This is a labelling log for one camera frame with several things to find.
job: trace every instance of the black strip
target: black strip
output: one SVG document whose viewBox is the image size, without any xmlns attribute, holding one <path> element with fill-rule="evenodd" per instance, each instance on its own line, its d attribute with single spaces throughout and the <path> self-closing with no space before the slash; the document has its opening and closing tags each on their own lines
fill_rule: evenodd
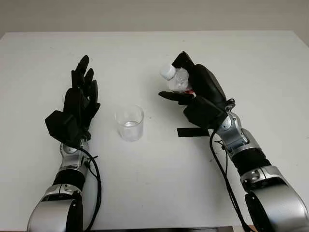
<svg viewBox="0 0 309 232">
<path fill-rule="evenodd" d="M 209 136 L 208 130 L 200 127 L 196 128 L 177 128 L 178 137 L 201 137 Z"/>
<path fill-rule="evenodd" d="M 85 183 L 84 175 L 75 169 L 65 169 L 57 173 L 53 185 L 69 184 L 83 190 Z"/>
</svg>

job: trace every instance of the black tape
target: black tape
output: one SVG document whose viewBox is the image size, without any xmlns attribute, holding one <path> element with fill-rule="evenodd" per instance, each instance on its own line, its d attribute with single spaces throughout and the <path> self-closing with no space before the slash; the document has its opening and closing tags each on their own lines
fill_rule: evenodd
<svg viewBox="0 0 309 232">
<path fill-rule="evenodd" d="M 208 130 L 200 127 L 196 128 L 177 128 L 178 137 L 201 137 L 209 136 Z"/>
</svg>

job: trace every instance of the plastic cup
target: plastic cup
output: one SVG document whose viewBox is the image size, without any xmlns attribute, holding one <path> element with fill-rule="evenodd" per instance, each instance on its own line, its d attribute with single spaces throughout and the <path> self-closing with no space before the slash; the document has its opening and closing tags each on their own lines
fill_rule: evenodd
<svg viewBox="0 0 309 232">
<path fill-rule="evenodd" d="M 137 105 L 119 109 L 115 113 L 118 133 L 126 141 L 139 140 L 143 135 L 144 112 Z"/>
</svg>

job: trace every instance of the plastic bottle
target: plastic bottle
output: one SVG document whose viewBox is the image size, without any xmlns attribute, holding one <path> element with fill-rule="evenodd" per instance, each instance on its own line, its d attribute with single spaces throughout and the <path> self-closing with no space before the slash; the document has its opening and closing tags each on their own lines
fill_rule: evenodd
<svg viewBox="0 0 309 232">
<path fill-rule="evenodd" d="M 171 91 L 176 93 L 188 93 L 191 91 L 189 73 L 186 69 L 176 69 L 171 64 L 168 64 L 162 67 L 160 74 L 168 81 L 167 84 Z"/>
</svg>

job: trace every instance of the black cable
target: black cable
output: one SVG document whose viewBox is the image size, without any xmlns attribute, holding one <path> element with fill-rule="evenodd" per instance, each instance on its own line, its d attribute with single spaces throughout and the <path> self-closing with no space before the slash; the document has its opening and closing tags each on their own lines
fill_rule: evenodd
<svg viewBox="0 0 309 232">
<path fill-rule="evenodd" d="M 228 158 L 227 158 L 227 151 L 225 150 L 225 175 L 227 177 L 227 165 L 228 165 Z"/>
<path fill-rule="evenodd" d="M 217 163 L 217 165 L 218 165 L 218 167 L 219 167 L 219 169 L 220 169 L 220 171 L 222 173 L 222 176 L 223 176 L 223 178 L 225 180 L 225 185 L 226 185 L 229 197 L 230 197 L 230 199 L 232 201 L 233 207 L 234 207 L 234 209 L 235 209 L 235 211 L 237 213 L 237 216 L 238 216 L 238 218 L 239 218 L 239 220 L 241 222 L 241 225 L 242 225 L 244 231 L 245 232 L 255 232 L 247 225 L 247 223 L 243 219 L 243 216 L 241 214 L 241 211 L 240 211 L 239 205 L 237 203 L 236 197 L 234 195 L 234 192 L 232 190 L 232 187 L 231 187 L 231 185 L 230 185 L 230 183 L 229 183 L 229 181 L 227 179 L 225 171 L 223 170 L 223 167 L 222 167 L 222 165 L 221 165 L 221 163 L 220 163 L 216 153 L 214 152 L 214 149 L 213 149 L 213 146 L 212 146 L 212 141 L 213 141 L 213 137 L 214 137 L 215 133 L 216 133 L 216 130 L 214 130 L 213 133 L 210 136 L 209 145 L 210 145 L 210 148 L 211 148 L 212 155 L 213 155 L 214 159 L 216 160 L 216 163 Z"/>
<path fill-rule="evenodd" d="M 92 216 L 92 218 L 91 218 L 91 221 L 90 221 L 88 227 L 87 227 L 86 230 L 85 230 L 85 232 L 89 232 L 89 231 L 91 230 L 91 227 L 92 227 L 92 225 L 93 225 L 93 223 L 94 223 L 96 217 L 97 217 L 98 210 L 100 209 L 100 206 L 101 206 L 101 201 L 102 201 L 101 177 L 100 177 L 100 172 L 99 172 L 99 169 L 98 169 L 98 165 L 97 165 L 95 159 L 92 157 L 92 155 L 91 155 L 88 151 L 86 151 L 85 149 L 83 149 L 83 148 L 80 148 L 80 147 L 79 147 L 79 148 L 76 148 L 76 149 L 78 149 L 78 150 L 84 152 L 84 153 L 88 156 L 88 158 L 90 159 L 89 164 L 90 164 L 90 162 L 93 162 L 93 166 L 95 167 L 96 174 L 97 174 L 97 175 L 95 175 L 95 174 L 90 170 L 90 172 L 92 173 L 92 175 L 97 179 L 98 191 L 97 191 L 97 201 L 96 201 L 95 210 L 94 210 L 94 212 L 93 212 L 93 216 Z"/>
<path fill-rule="evenodd" d="M 214 141 L 214 142 L 215 142 L 215 143 L 220 144 L 220 145 L 221 145 L 222 150 L 224 150 L 224 151 L 225 151 L 225 175 L 227 176 L 227 164 L 228 164 L 227 150 L 226 150 L 226 148 L 225 148 L 224 144 L 223 144 L 223 143 L 221 143 L 221 142 L 222 142 L 222 140 L 218 140 L 218 141 Z"/>
</svg>

